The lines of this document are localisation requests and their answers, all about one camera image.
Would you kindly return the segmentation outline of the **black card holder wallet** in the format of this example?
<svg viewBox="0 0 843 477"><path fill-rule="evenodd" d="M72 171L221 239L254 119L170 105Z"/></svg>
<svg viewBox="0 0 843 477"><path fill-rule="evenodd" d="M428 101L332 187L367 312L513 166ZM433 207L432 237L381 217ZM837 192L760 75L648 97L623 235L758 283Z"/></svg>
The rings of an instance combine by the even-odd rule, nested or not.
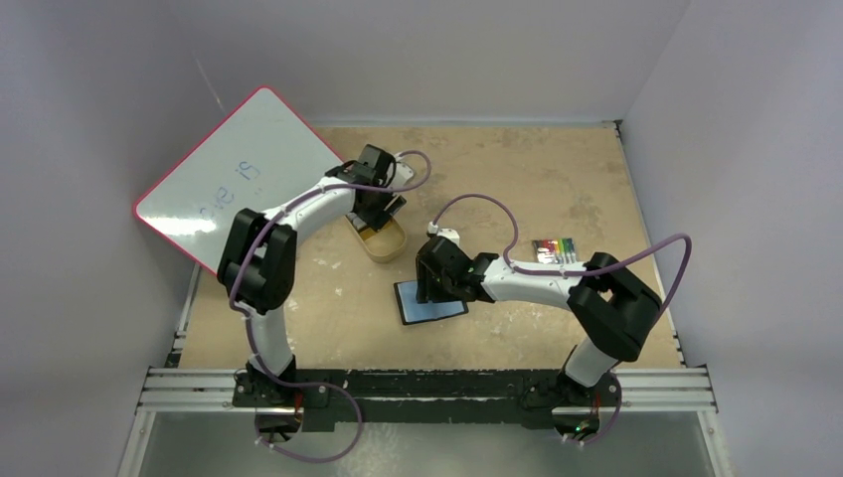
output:
<svg viewBox="0 0 843 477"><path fill-rule="evenodd" d="M396 282L394 292L403 325L411 326L457 317L468 313L462 301L419 302L418 283L415 280Z"/></svg>

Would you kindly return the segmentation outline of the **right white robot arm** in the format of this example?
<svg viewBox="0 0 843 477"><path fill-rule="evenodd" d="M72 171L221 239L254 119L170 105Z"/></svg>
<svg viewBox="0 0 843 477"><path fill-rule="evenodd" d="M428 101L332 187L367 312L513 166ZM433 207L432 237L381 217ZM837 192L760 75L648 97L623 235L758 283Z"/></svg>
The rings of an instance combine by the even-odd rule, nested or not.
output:
<svg viewBox="0 0 843 477"><path fill-rule="evenodd" d="M452 239L433 236L416 256L417 301L508 302L571 312L585 331L558 378L561 397L581 404L619 363L638 360L663 313L661 297L613 255L551 264L497 253L469 256Z"/></svg>

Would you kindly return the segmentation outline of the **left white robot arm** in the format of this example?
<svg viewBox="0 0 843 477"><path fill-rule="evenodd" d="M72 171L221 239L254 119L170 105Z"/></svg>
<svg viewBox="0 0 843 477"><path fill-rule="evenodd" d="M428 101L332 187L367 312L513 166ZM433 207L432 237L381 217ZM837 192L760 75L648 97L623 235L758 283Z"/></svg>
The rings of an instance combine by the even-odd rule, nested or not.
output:
<svg viewBox="0 0 843 477"><path fill-rule="evenodd" d="M357 159L328 170L293 199L235 215L216 277L232 309L243 315L251 348L247 370L270 405L286 405L296 393L283 306L294 286L299 246L340 218L359 239L391 232L406 202L401 192L414 175L403 154L367 145Z"/></svg>

